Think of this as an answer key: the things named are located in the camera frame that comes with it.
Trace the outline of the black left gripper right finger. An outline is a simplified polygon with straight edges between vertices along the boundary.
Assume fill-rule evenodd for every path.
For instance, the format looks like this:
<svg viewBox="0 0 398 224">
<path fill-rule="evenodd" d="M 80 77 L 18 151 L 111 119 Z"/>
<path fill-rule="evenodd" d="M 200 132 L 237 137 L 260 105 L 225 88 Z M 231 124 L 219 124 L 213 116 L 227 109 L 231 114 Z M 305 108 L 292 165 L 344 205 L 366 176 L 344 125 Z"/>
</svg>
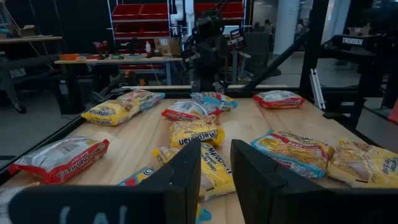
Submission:
<svg viewBox="0 0 398 224">
<path fill-rule="evenodd" d="M 233 181 L 246 224 L 398 224 L 397 189 L 330 189 L 240 139 Z"/>
</svg>

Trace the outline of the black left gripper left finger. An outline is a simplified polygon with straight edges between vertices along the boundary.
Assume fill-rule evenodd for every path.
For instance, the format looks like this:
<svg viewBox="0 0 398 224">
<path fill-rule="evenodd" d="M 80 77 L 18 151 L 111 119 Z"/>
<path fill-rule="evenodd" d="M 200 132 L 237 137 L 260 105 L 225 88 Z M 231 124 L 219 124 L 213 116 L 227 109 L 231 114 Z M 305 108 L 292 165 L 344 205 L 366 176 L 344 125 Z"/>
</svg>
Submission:
<svg viewBox="0 0 398 224">
<path fill-rule="evenodd" d="M 201 142 L 192 139 L 136 186 L 50 185 L 16 194 L 12 224 L 195 224 Z"/>
</svg>

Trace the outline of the blue Maruchan ramen packet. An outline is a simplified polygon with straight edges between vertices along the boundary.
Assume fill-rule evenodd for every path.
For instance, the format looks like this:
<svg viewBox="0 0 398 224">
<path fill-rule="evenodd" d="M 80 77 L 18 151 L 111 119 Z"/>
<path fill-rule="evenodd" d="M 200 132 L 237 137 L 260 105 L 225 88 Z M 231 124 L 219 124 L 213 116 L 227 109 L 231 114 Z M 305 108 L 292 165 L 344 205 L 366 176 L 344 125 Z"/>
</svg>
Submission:
<svg viewBox="0 0 398 224">
<path fill-rule="evenodd" d="M 133 173 L 130 177 L 124 179 L 119 183 L 120 186 L 136 186 L 144 179 L 150 177 L 155 172 L 153 166 L 145 166 L 137 172 Z M 202 224 L 212 219 L 211 213 L 203 208 L 200 204 L 197 205 L 197 214 L 195 224 Z"/>
<path fill-rule="evenodd" d="M 218 92 L 196 92 L 191 93 L 190 96 L 192 100 L 204 105 L 212 106 L 220 111 L 231 111 L 239 106 L 237 101 Z"/>
<path fill-rule="evenodd" d="M 118 100 L 121 100 L 124 107 L 128 110 L 137 108 L 139 111 L 144 111 L 153 107 L 158 101 L 164 99 L 164 97 L 165 93 L 135 89 L 119 96 Z"/>
<path fill-rule="evenodd" d="M 324 142 L 288 131 L 270 129 L 251 146 L 301 176 L 321 179 L 334 148 Z"/>
</svg>

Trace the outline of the yellow Maruchan ramen packet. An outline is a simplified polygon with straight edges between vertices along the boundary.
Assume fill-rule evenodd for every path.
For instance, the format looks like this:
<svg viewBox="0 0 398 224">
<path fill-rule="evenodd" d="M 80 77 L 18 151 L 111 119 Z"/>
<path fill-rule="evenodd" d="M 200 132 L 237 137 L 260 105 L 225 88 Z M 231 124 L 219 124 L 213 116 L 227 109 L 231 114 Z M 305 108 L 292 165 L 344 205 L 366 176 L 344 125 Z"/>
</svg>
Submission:
<svg viewBox="0 0 398 224">
<path fill-rule="evenodd" d="M 354 188 L 398 189 L 398 154 L 340 139 L 326 173 Z"/>
<path fill-rule="evenodd" d="M 170 127 L 170 141 L 172 147 L 182 148 L 192 139 L 211 144 L 215 148 L 223 145 L 225 132 L 218 121 L 218 117 L 210 115 L 194 121 L 174 121 Z"/>
<path fill-rule="evenodd" d="M 88 122 L 117 126 L 140 112 L 139 105 L 122 100 L 107 100 L 81 114 Z"/>
<path fill-rule="evenodd" d="M 153 149 L 155 168 L 158 169 L 166 164 L 179 151 L 178 147 Z M 208 201 L 235 191 L 232 170 L 211 144 L 203 142 L 201 144 L 200 201 Z"/>
</svg>

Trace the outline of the silver aluminium bar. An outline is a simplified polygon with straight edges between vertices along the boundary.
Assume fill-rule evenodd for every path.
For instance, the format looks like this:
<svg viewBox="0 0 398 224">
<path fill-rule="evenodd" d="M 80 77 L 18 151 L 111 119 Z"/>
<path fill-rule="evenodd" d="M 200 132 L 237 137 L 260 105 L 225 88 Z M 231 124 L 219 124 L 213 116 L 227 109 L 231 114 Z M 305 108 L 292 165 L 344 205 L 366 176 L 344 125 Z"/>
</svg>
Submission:
<svg viewBox="0 0 398 224">
<path fill-rule="evenodd" d="M 311 86 L 312 86 L 312 93 L 313 93 L 313 99 L 315 106 L 318 107 L 321 110 L 325 110 L 325 102 L 323 99 L 323 93 L 322 93 L 322 88 L 321 84 L 318 78 L 318 72 L 316 68 L 311 68 L 310 69 L 310 81 L 311 81 Z"/>
</svg>

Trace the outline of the wooden workbench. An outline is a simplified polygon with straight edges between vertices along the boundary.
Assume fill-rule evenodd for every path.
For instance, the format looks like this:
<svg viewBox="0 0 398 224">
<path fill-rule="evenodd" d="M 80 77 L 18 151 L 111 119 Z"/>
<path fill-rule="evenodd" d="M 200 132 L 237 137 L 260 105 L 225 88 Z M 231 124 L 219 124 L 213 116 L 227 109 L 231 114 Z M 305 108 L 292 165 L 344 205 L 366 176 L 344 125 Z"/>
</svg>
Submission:
<svg viewBox="0 0 398 224">
<path fill-rule="evenodd" d="M 57 60 L 54 64 L 57 65 L 73 65 L 73 64 L 86 64 L 86 65 L 135 65 L 135 64 L 158 64 L 163 63 L 165 65 L 165 74 L 167 77 L 167 85 L 171 85 L 171 63 L 172 62 L 182 62 L 182 58 L 173 58 L 169 56 L 162 57 L 143 57 L 134 56 L 124 59 L 85 59 L 85 60 Z"/>
</svg>

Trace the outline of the black computer tower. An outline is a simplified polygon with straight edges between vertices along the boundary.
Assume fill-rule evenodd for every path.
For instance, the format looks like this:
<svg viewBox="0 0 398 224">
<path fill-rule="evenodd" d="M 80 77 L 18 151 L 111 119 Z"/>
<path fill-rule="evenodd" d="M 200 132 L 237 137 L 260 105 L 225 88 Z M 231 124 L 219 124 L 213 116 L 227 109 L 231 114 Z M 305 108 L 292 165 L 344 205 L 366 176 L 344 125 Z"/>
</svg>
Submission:
<svg viewBox="0 0 398 224">
<path fill-rule="evenodd" d="M 69 74 L 59 74 L 53 76 L 50 82 L 61 114 L 78 114 L 85 109 L 75 78 Z"/>
</svg>

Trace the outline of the cardboard box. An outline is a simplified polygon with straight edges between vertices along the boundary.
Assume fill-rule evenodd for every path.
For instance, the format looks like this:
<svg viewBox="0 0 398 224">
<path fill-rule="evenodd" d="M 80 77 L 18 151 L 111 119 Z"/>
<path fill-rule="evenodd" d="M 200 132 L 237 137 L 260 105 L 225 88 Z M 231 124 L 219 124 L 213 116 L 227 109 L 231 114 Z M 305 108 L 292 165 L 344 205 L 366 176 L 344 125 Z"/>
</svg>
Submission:
<svg viewBox="0 0 398 224">
<path fill-rule="evenodd" d="M 154 39 L 155 49 L 162 55 L 180 55 L 181 46 L 178 37 Z"/>
</svg>

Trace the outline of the white building column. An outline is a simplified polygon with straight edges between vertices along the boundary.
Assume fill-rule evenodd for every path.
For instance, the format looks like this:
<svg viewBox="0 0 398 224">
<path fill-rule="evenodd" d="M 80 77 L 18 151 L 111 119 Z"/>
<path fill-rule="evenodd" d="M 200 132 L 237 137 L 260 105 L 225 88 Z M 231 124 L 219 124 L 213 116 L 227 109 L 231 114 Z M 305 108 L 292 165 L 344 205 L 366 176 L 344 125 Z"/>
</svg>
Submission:
<svg viewBox="0 0 398 224">
<path fill-rule="evenodd" d="M 280 55 L 294 42 L 300 0 L 279 0 L 275 25 L 274 54 Z"/>
</svg>

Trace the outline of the black Trossen robot stand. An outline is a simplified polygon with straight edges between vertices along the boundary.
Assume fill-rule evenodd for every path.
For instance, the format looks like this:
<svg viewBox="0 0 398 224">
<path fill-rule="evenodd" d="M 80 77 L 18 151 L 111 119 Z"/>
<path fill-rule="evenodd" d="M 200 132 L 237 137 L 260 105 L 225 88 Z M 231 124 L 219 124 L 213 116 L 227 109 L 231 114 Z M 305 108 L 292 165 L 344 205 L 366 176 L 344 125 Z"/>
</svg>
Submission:
<svg viewBox="0 0 398 224">
<path fill-rule="evenodd" d="M 388 35 L 335 35 L 321 45 L 319 57 L 356 64 L 361 75 L 359 92 L 365 98 L 377 97 L 384 74 L 398 65 L 398 39 Z"/>
</svg>

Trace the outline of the red bin storage rack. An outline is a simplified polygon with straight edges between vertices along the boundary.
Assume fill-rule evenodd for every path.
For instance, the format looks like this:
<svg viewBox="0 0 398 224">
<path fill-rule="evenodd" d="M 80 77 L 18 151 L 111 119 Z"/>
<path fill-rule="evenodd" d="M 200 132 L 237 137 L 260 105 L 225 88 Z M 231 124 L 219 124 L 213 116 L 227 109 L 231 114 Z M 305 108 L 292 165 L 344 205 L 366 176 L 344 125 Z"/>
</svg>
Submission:
<svg viewBox="0 0 398 224">
<path fill-rule="evenodd" d="M 117 52 L 121 54 L 116 58 L 135 55 L 147 57 L 147 41 L 151 45 L 152 57 L 179 57 L 180 55 L 160 54 L 154 44 L 154 39 L 178 37 L 181 52 L 185 50 L 189 38 L 185 19 L 178 22 L 177 36 L 172 35 L 170 28 L 169 15 L 176 12 L 174 1 L 170 0 L 144 0 L 142 3 L 117 4 L 111 13 Z M 246 0 L 194 0 L 194 12 L 195 24 L 200 18 L 218 16 L 224 20 L 225 26 L 232 25 L 236 28 L 245 23 Z"/>
</svg>

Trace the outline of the grey side table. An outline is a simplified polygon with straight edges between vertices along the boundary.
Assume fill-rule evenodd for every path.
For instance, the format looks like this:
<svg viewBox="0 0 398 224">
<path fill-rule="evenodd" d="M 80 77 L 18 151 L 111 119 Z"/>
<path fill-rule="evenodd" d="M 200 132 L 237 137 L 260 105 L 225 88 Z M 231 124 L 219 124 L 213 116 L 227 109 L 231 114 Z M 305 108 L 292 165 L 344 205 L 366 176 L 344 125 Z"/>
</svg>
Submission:
<svg viewBox="0 0 398 224">
<path fill-rule="evenodd" d="M 46 53 L 45 55 L 39 54 L 39 52 L 36 51 L 36 49 L 34 48 L 33 42 L 43 43 L 44 49 L 46 49 L 44 42 L 48 41 L 56 41 L 55 43 L 56 54 L 52 55 L 48 53 Z M 36 57 L 30 57 L 18 60 L 8 60 L 7 57 L 1 56 L 1 51 L 0 51 L 0 90 L 3 90 L 7 93 L 8 99 L 10 100 L 11 104 L 18 113 L 25 114 L 27 110 L 26 107 L 18 99 L 15 85 L 31 80 L 34 78 L 34 76 L 26 75 L 23 77 L 12 78 L 9 72 L 11 70 L 36 67 L 43 64 L 46 64 L 51 70 L 54 70 L 51 64 L 54 63 L 56 60 L 60 59 L 59 55 L 62 53 L 61 41 L 62 37 L 52 36 L 52 35 L 36 35 L 32 37 L 16 37 L 10 39 L 0 39 L 0 45 L 28 43 L 36 51 L 37 54 Z"/>
</svg>

